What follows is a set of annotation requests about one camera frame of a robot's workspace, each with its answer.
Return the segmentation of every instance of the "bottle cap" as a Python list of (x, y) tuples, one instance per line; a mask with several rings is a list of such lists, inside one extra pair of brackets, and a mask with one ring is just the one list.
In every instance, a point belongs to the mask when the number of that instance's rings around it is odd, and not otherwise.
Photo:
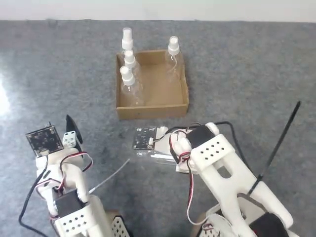
[(125, 51), (124, 55), (125, 66), (127, 66), (128, 68), (133, 68), (136, 65), (136, 59), (133, 50)]
[(124, 50), (131, 50), (133, 48), (132, 29), (123, 29), (122, 48)]
[(122, 75), (124, 85), (133, 85), (135, 83), (135, 77), (128, 67), (122, 66), (119, 71)]
[(171, 55), (177, 55), (180, 52), (179, 39), (176, 36), (171, 36), (169, 40), (168, 52)]

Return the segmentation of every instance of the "circuit board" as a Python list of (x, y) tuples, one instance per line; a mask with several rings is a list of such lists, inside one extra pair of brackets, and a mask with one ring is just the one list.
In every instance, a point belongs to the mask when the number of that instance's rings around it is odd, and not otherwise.
[(35, 155), (41, 157), (64, 149), (55, 126), (49, 126), (26, 134)]
[(153, 150), (155, 148), (156, 127), (138, 127), (135, 131), (133, 149)]

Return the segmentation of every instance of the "cardboard box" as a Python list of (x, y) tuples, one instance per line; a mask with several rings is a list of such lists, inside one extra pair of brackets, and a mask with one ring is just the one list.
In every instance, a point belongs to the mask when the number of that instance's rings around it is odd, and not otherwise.
[(121, 54), (117, 55), (117, 91), (116, 110), (119, 119), (155, 119), (181, 117), (189, 106), (188, 86), (184, 67), (179, 81), (169, 83), (165, 76), (165, 50), (150, 50), (137, 53), (136, 59), (141, 65), (141, 83), (143, 84), (145, 106), (126, 107), (126, 99), (121, 94), (121, 74), (124, 65)]

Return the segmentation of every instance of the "speckled gray floor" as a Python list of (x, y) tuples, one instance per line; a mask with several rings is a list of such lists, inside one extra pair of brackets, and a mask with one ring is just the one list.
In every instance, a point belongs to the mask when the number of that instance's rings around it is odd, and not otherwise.
[[(180, 38), (190, 90), (186, 117), (117, 119), (115, 53), (125, 26), (133, 28), (139, 50)], [(77, 121), (95, 160), (87, 172), (90, 187), (132, 159), (96, 194), (106, 209), (121, 211), (136, 237), (187, 237), (188, 177), (172, 166), (138, 162), (134, 127), (227, 119), (258, 173), (297, 100), (303, 104), (265, 181), (293, 215), (293, 230), (316, 236), (315, 40), (316, 25), (306, 23), (0, 21), (1, 236), (33, 236), (17, 222), (36, 170), (24, 134), (48, 121), (60, 135), (66, 113)], [(228, 128), (221, 129), (231, 140)], [(192, 217), (214, 204), (196, 178)], [(25, 222), (54, 236), (36, 195)]]

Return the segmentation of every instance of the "clear plastic bottle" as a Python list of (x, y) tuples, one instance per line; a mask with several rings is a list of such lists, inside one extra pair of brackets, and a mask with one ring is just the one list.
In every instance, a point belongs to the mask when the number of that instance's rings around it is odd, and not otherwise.
[(133, 38), (132, 29), (125, 27), (123, 28), (123, 38), (122, 38), (122, 54), (124, 56), (125, 51), (133, 49)]
[(124, 63), (133, 73), (137, 81), (141, 83), (141, 68), (140, 64), (137, 62), (133, 50), (125, 51)]
[(143, 106), (144, 96), (141, 83), (135, 79), (128, 67), (122, 66), (119, 71), (123, 80), (123, 83), (121, 83), (121, 92), (126, 98), (125, 106)]
[(170, 82), (179, 80), (181, 76), (183, 60), (179, 53), (179, 39), (176, 36), (171, 36), (169, 40), (168, 51), (165, 54), (166, 77)]

